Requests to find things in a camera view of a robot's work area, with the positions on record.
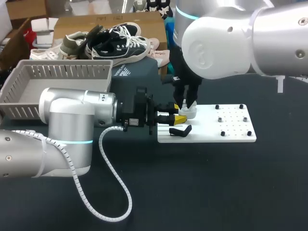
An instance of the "dark tabletop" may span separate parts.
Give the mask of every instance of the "dark tabletop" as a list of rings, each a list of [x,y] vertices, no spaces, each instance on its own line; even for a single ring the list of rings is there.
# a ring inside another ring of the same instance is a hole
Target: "dark tabletop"
[[[160,144],[148,128],[112,131],[107,156],[131,192],[133,210],[120,223],[94,217],[71,178],[0,181],[1,231],[306,231],[308,227],[308,84],[239,76],[204,80],[199,104],[248,106],[255,143]],[[118,98],[147,86],[157,102],[172,101],[173,88],[159,78],[114,79]],[[33,129],[11,122],[3,129]],[[95,130],[92,166],[80,177],[93,207],[118,217],[127,197],[105,164]]]

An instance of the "white pegboard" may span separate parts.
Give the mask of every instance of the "white pegboard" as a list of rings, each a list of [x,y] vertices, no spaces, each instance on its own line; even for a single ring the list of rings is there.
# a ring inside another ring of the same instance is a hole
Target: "white pegboard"
[[[219,109],[216,105],[197,105],[197,116],[188,120],[185,124],[170,127],[159,124],[157,127],[157,139],[160,143],[206,143],[206,142],[255,142],[257,140],[252,121],[249,116],[247,106],[243,104],[221,104]],[[185,130],[192,126],[190,134],[183,138],[171,136],[169,128]]]

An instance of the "shoe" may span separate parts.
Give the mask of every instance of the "shoe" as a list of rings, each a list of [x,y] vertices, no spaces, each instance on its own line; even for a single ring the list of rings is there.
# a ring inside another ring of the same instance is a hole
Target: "shoe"
[[[158,11],[159,0],[146,0],[148,11]]]
[[[60,47],[59,59],[77,59],[80,47],[86,41],[87,32],[76,32],[71,35],[66,35]]]
[[[147,55],[148,57],[155,59],[157,61],[158,68],[167,65],[170,60],[170,51],[154,51],[151,49],[150,53]]]
[[[119,32],[121,35],[125,36],[140,36],[141,35],[141,28],[136,23],[123,23],[116,25],[108,30],[98,33],[94,36],[93,39],[90,39],[85,47],[85,55],[92,59],[92,48],[97,46],[98,44],[103,44],[112,38],[116,38],[119,36]]]
[[[146,0],[135,0],[134,1],[134,12],[146,12],[147,10],[147,2]]]
[[[170,7],[170,0],[159,0],[158,9],[160,15],[165,20],[167,17],[173,17],[173,12]]]
[[[31,60],[57,60],[59,58],[60,45],[47,50],[32,49],[30,52]]]
[[[134,63],[143,59],[151,46],[147,38],[143,37],[115,37],[108,42],[94,46],[92,58],[98,60],[113,60],[113,66]]]
[[[157,50],[157,48],[159,47],[159,40],[155,38],[149,38],[149,41],[150,41],[151,49],[154,51]]]

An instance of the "cable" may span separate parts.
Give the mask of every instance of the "cable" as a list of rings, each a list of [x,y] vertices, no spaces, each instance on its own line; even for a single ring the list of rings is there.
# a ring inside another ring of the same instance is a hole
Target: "cable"
[[[49,143],[51,144],[52,146],[54,146],[55,148],[57,148],[65,157],[68,165],[69,165],[69,168],[71,169],[72,171],[72,174],[73,174],[73,179],[74,179],[74,182],[75,182],[75,185],[77,187],[77,190],[79,192],[79,195],[83,201],[83,203],[85,204],[85,206],[88,208],[88,210],[94,215],[96,216],[97,218],[101,219],[101,220],[104,220],[104,221],[108,221],[108,222],[118,222],[118,221],[122,221],[124,220],[125,218],[127,218],[132,210],[132,199],[131,199],[131,195],[127,189],[127,187],[125,186],[124,182],[121,180],[121,178],[119,177],[119,175],[116,173],[115,169],[112,167],[111,163],[109,162],[104,150],[103,150],[103,144],[102,144],[102,141],[103,141],[103,137],[106,135],[107,132],[109,131],[112,131],[112,130],[117,130],[117,131],[123,131],[123,127],[110,127],[110,128],[107,128],[106,130],[104,130],[101,135],[100,135],[100,138],[99,138],[99,147],[100,147],[100,151],[102,153],[102,156],[106,162],[106,164],[108,165],[108,167],[110,168],[110,170],[112,171],[112,173],[114,174],[114,176],[116,177],[116,179],[119,181],[119,183],[121,184],[121,186],[123,187],[127,197],[128,197],[128,209],[126,211],[125,214],[123,214],[122,216],[118,217],[118,218],[109,218],[109,217],[106,217],[102,214],[100,214],[99,212],[97,212],[92,206],[91,204],[89,203],[89,201],[87,200],[83,190],[82,190],[82,187],[80,185],[80,182],[79,182],[79,179],[78,179],[78,176],[77,176],[77,173],[76,173],[76,170],[75,170],[75,167],[74,167],[74,164],[72,162],[72,159],[71,157],[69,156],[69,154],[66,152],[66,150],[62,147],[61,143],[59,143],[58,141],[55,141],[55,140],[52,140],[48,137],[45,137],[45,136],[42,136],[42,135],[39,135],[37,133],[33,133],[33,132],[30,132],[30,131],[20,131],[20,130],[15,130],[14,132],[16,133],[19,133],[19,134],[22,134],[22,135],[25,135],[25,136],[29,136],[29,137],[32,137],[32,138],[35,138],[35,139],[39,139],[39,140],[42,140],[42,139],[45,139],[46,143]]]

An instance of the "gray plastic basket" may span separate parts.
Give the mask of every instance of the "gray plastic basket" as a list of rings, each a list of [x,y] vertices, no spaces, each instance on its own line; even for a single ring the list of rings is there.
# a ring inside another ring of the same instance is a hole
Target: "gray plastic basket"
[[[0,111],[10,119],[40,119],[39,98],[46,88],[108,92],[111,60],[22,60],[0,91]]]

